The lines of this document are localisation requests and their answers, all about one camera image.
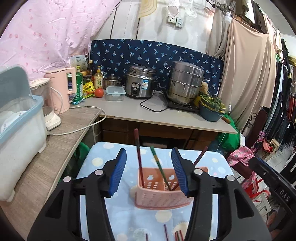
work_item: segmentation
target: basket hole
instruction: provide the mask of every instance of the basket hole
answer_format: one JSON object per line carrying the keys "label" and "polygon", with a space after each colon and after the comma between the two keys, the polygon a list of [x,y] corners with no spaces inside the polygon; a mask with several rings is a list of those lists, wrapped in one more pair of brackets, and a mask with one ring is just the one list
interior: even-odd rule
{"label": "basket hole", "polygon": [[153,180],[153,175],[150,175],[149,177],[147,177],[147,180],[149,181]]}
{"label": "basket hole", "polygon": [[169,180],[174,180],[174,179],[175,179],[175,175],[172,174],[168,179],[169,179]]}

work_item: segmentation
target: ceiling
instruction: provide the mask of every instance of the ceiling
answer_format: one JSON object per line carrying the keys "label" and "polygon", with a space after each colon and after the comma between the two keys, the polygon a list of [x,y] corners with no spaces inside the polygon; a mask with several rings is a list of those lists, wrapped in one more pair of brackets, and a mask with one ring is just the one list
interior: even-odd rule
{"label": "ceiling", "polygon": [[269,16],[274,25],[280,30],[282,34],[295,36],[285,17],[270,0],[255,0],[255,2]]}

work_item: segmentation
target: silver screw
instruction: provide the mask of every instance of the silver screw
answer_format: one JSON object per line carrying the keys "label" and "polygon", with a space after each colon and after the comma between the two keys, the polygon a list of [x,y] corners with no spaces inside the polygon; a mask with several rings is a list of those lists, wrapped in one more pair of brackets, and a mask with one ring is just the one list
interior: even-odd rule
{"label": "silver screw", "polygon": [[68,183],[69,181],[71,181],[71,177],[69,177],[69,176],[64,177],[63,181]]}
{"label": "silver screw", "polygon": [[201,174],[202,174],[202,170],[201,170],[201,169],[195,169],[195,170],[194,170],[194,173],[195,173],[196,175],[201,175]]}
{"label": "silver screw", "polygon": [[232,175],[227,175],[227,180],[233,182],[235,180],[235,177]]}
{"label": "silver screw", "polygon": [[104,172],[103,172],[102,169],[99,169],[99,170],[96,170],[94,173],[95,173],[97,176],[100,176],[100,175],[102,175]]}

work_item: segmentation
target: pink polka dot fabric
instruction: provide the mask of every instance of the pink polka dot fabric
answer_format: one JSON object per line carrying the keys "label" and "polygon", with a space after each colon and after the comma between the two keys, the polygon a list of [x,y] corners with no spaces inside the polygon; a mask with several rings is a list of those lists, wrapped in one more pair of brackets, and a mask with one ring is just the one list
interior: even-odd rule
{"label": "pink polka dot fabric", "polygon": [[120,0],[30,0],[0,38],[0,66],[21,65],[29,80],[88,54],[90,38]]}

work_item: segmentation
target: polka dot tablecloth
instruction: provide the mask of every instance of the polka dot tablecloth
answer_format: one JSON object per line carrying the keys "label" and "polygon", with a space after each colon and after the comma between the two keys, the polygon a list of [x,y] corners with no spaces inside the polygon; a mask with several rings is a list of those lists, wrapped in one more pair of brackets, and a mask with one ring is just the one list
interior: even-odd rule
{"label": "polka dot tablecloth", "polygon": [[[126,166],[121,178],[118,191],[112,198],[105,198],[106,207],[112,231],[116,241],[164,241],[164,224],[167,225],[169,240],[174,240],[174,232],[181,230],[185,236],[191,214],[192,203],[186,207],[171,210],[145,210],[134,205],[135,185],[137,183],[138,159],[136,147],[107,142],[96,143],[87,155],[77,178],[88,176],[96,169],[104,166],[106,161],[115,159],[120,148],[127,153]],[[162,167],[173,168],[171,161],[171,149],[155,149]],[[201,151],[179,150],[183,158],[194,162]],[[149,148],[141,147],[143,167],[157,167]],[[217,153],[207,151],[199,161],[197,167],[208,167],[209,174],[224,178],[232,175],[232,171],[225,158]],[[81,196],[81,231],[82,237],[89,240],[87,231],[85,196]],[[212,226],[210,240],[217,235],[218,221],[218,197],[213,195]]]}

